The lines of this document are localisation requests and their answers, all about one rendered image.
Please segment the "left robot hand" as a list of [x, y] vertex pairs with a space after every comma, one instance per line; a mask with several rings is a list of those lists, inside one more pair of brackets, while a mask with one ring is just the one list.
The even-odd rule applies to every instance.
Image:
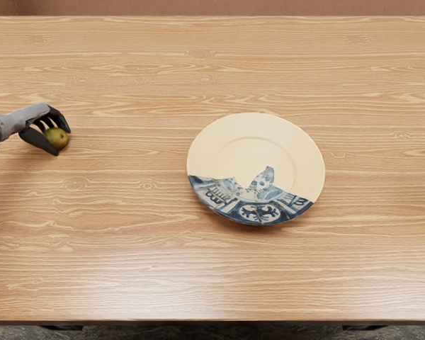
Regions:
[[65, 132], [71, 132], [68, 122], [60, 111], [46, 103], [36, 103], [6, 115], [0, 114], [0, 142], [18, 134], [24, 142], [58, 156], [59, 152], [43, 134], [44, 123], [49, 128], [61, 128]]

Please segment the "green yellow fruit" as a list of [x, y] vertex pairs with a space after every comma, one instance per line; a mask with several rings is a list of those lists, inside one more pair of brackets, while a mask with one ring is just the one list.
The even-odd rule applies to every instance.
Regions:
[[44, 130], [43, 134], [58, 151], [63, 150], [69, 144], [69, 135], [61, 128], [51, 127]]

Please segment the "cream plate with blue pattern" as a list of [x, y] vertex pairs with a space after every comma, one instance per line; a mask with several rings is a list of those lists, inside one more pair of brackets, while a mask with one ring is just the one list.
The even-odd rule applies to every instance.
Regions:
[[191, 143], [186, 172], [213, 212], [246, 225], [276, 225], [319, 198], [325, 165], [315, 141], [284, 118], [237, 113], [203, 128]]

